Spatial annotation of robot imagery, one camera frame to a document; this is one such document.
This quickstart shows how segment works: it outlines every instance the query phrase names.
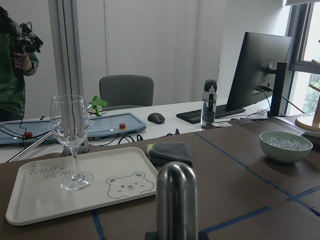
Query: bear drawing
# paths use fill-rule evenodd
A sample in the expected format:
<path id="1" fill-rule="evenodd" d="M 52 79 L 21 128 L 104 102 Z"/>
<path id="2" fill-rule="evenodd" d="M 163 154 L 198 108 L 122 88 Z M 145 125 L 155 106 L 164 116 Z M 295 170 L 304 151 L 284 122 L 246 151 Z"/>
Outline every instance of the bear drawing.
<path id="1" fill-rule="evenodd" d="M 135 172 L 131 176 L 112 176 L 106 180 L 106 183 L 109 184 L 107 194 L 113 199 L 132 197 L 154 189 L 154 184 L 145 178 L 143 172 Z"/>

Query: gray cloth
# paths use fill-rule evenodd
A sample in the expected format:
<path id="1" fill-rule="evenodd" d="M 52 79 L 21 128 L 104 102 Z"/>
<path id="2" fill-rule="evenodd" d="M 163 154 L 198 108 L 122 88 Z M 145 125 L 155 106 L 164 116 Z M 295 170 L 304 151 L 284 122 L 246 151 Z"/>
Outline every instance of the gray cloth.
<path id="1" fill-rule="evenodd" d="M 182 162 L 193 165 L 191 149 L 187 142 L 157 142 L 146 146 L 146 154 L 153 165 Z"/>

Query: roller shade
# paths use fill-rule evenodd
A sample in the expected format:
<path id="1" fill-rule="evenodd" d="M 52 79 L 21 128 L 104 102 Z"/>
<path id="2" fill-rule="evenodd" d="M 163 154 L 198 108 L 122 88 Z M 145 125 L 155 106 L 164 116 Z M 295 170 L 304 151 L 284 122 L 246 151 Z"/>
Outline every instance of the roller shade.
<path id="1" fill-rule="evenodd" d="M 286 0 L 286 6 L 297 5 L 297 4 L 309 4 L 320 2 L 320 0 Z"/>

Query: chair backrest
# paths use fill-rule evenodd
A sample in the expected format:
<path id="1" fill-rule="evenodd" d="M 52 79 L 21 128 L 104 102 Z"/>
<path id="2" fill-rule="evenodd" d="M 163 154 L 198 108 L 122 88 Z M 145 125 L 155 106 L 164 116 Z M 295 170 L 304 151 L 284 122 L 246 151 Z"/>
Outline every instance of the chair backrest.
<path id="1" fill-rule="evenodd" d="M 154 81 L 148 76 L 111 75 L 99 81 L 100 98 L 108 102 L 104 109 L 127 109 L 152 106 Z"/>

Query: black mouse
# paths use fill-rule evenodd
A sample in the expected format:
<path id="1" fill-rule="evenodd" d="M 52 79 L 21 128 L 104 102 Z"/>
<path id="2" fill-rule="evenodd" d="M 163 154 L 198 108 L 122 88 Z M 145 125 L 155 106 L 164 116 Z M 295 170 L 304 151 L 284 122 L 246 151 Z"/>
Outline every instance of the black mouse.
<path id="1" fill-rule="evenodd" d="M 165 120 L 165 117 L 158 112 L 153 112 L 148 116 L 148 121 L 155 124 L 163 124 Z"/>

